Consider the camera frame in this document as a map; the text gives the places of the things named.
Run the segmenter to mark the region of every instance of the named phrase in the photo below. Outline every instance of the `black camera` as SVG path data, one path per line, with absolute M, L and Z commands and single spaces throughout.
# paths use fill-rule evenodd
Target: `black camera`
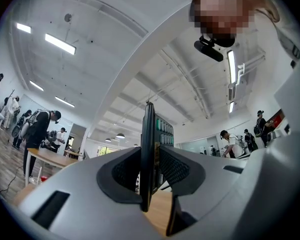
M 231 47 L 235 43 L 235 37 L 233 35 L 228 38 L 210 38 L 210 41 L 204 38 L 204 36 L 200 36 L 199 41 L 194 42 L 194 47 L 204 55 L 209 56 L 217 62 L 222 62 L 224 56 L 222 53 L 215 50 L 213 47 L 216 45 L 221 47 Z

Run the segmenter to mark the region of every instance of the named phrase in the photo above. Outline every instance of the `wooden table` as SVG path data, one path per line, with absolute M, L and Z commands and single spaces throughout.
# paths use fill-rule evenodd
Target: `wooden table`
M 25 186 L 29 184 L 29 167 L 31 156 L 58 168 L 64 168 L 66 166 L 78 162 L 78 160 L 76 159 L 59 155 L 46 148 L 28 148 L 28 151 L 29 152 L 26 158 L 25 166 Z
M 151 203 L 148 212 L 143 214 L 152 225 L 163 236 L 166 236 L 167 226 L 170 218 L 172 206 L 172 193 L 158 190 L 151 197 Z
M 78 154 L 78 153 L 72 152 L 72 151 L 67 151 L 67 150 L 65 150 L 64 153 L 66 153 L 69 157 L 70 157 L 70 155 L 82 157 L 82 154 Z

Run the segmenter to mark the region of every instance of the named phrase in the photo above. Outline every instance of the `fluorescent light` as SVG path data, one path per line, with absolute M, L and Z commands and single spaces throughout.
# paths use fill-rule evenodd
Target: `fluorescent light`
M 231 102 L 230 103 L 230 109 L 229 109 L 229 113 L 231 113 L 232 112 L 232 110 L 234 110 L 234 102 Z
M 33 86 L 37 87 L 39 90 L 44 91 L 44 89 L 42 87 L 40 87 L 39 85 L 35 84 L 31 80 L 30 80 L 30 84 L 32 84 Z
M 27 33 L 31 34 L 31 27 L 29 27 L 29 26 L 26 26 L 26 25 L 22 25 L 22 24 L 20 24 L 20 23 L 17 23 L 17 24 L 16 24 L 16 28 L 17 28 L 18 30 L 22 30 L 22 31 L 24 31 L 24 32 L 27 32 Z
M 67 104 L 67 105 L 70 106 L 70 107 L 73 107 L 73 108 L 75 107 L 74 105 L 70 104 L 69 102 L 66 102 L 66 101 L 63 100 L 63 99 L 58 98 L 57 96 L 55 96 L 55 98 L 56 98 L 58 101 L 63 102 L 64 104 Z
M 234 83 L 236 81 L 236 62 L 235 62 L 235 54 L 233 50 L 228 51 L 228 61 L 229 61 L 229 67 L 230 67 L 230 77 L 231 77 L 231 83 Z
M 74 55 L 76 53 L 76 49 L 77 49 L 76 47 L 74 47 L 58 38 L 55 38 L 52 35 L 45 34 L 45 40 L 63 50 L 65 50 L 66 52 L 68 52 L 72 55 Z

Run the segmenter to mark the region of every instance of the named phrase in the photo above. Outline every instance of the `white shirt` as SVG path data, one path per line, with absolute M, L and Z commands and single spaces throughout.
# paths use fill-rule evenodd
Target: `white shirt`
M 233 145 L 232 152 L 234 153 L 235 158 L 240 157 L 244 153 L 236 135 L 230 133 L 228 143 L 229 145 Z
M 60 145 L 61 142 L 60 142 L 58 139 L 63 140 L 63 139 L 64 139 L 64 136 L 65 136 L 65 133 L 64 133 L 64 132 L 61 133 L 61 131 L 58 131 L 58 132 L 56 133 L 56 139 L 55 139 L 55 141 L 54 141 L 53 143 L 56 144 L 56 145 Z
M 13 114 L 17 109 L 19 108 L 19 104 L 18 102 L 16 101 L 15 98 L 12 99 L 12 103 L 11 105 L 9 106 L 9 112 L 10 114 Z

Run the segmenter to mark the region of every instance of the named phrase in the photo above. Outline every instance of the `red object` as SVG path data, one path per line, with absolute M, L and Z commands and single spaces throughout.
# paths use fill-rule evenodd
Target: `red object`
M 273 122 L 274 122 L 273 126 L 274 126 L 274 128 L 277 128 L 278 125 L 281 123 L 281 121 L 282 121 L 282 119 L 281 119 L 280 115 L 277 115 L 277 116 L 273 119 Z
M 44 175 L 41 176 L 41 181 L 42 181 L 42 182 L 46 181 L 47 179 L 48 179 L 47 176 L 44 176 Z

